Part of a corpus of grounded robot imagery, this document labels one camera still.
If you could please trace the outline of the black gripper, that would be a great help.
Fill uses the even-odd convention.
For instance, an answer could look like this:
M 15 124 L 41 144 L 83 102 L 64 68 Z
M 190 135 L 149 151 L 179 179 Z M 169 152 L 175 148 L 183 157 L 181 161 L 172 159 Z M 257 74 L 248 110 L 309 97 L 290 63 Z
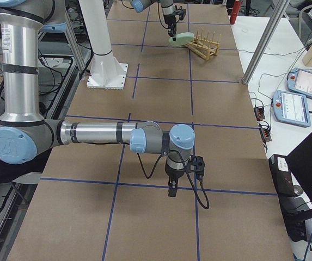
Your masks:
M 163 14 L 164 21 L 168 26 L 168 35 L 176 41 L 176 12 L 171 14 Z
M 184 158 L 181 153 L 176 150 L 170 150 L 167 158 L 165 171 L 169 177 L 168 180 L 168 196 L 176 197 L 178 191 L 178 179 L 185 173 L 188 159 Z

